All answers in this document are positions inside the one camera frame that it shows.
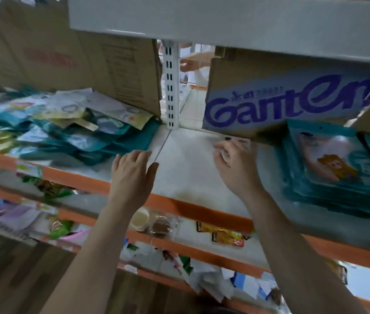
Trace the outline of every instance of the stack of teal packages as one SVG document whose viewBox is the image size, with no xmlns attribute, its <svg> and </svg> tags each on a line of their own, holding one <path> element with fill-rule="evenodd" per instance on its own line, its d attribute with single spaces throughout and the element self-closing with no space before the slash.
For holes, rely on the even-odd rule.
<svg viewBox="0 0 370 314">
<path fill-rule="evenodd" d="M 93 166 L 134 149 L 147 150 L 160 126 L 151 113 L 83 89 L 0 103 L 2 153 L 25 160 L 68 154 Z"/>
<path fill-rule="evenodd" d="M 370 219 L 370 153 L 353 128 L 289 120 L 277 147 L 284 196 Z"/>
</svg>

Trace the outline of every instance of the person's left hand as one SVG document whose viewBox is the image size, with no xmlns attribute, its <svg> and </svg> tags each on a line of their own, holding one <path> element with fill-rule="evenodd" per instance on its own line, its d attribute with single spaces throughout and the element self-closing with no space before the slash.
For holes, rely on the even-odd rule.
<svg viewBox="0 0 370 314">
<path fill-rule="evenodd" d="M 144 205 L 153 189 L 158 163 L 147 169 L 151 151 L 132 151 L 123 157 L 117 155 L 112 163 L 112 183 L 109 191 L 111 206 L 131 213 Z"/>
</svg>

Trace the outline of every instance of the orange cartoon character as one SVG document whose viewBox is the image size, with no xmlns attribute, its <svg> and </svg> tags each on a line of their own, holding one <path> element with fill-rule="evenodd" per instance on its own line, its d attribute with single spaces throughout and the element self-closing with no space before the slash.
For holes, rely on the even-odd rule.
<svg viewBox="0 0 370 314">
<path fill-rule="evenodd" d="M 348 166 L 343 159 L 336 154 L 325 154 L 317 161 L 330 169 L 335 176 L 341 179 L 347 179 L 349 181 L 358 181 L 360 179 L 358 171 Z"/>
</svg>

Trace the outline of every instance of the person's right hand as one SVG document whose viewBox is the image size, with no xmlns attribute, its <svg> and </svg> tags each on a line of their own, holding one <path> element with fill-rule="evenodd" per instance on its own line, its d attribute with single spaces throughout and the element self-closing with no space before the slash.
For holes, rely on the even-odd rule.
<svg viewBox="0 0 370 314">
<path fill-rule="evenodd" d="M 220 148 L 230 156 L 224 161 Z M 263 190 L 253 153 L 238 141 L 222 141 L 214 144 L 214 163 L 224 184 L 234 194 L 245 200 L 255 190 Z"/>
</svg>

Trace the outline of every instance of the forearm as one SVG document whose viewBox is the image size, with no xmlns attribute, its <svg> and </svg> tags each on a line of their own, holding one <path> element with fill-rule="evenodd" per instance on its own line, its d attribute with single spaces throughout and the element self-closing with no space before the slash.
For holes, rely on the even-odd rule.
<svg viewBox="0 0 370 314">
<path fill-rule="evenodd" d="M 265 190 L 244 199 L 262 248 L 294 314 L 365 314 L 324 259 L 299 234 Z"/>
<path fill-rule="evenodd" d="M 102 210 L 41 314 L 101 314 L 106 310 L 130 214 Z"/>
</svg>

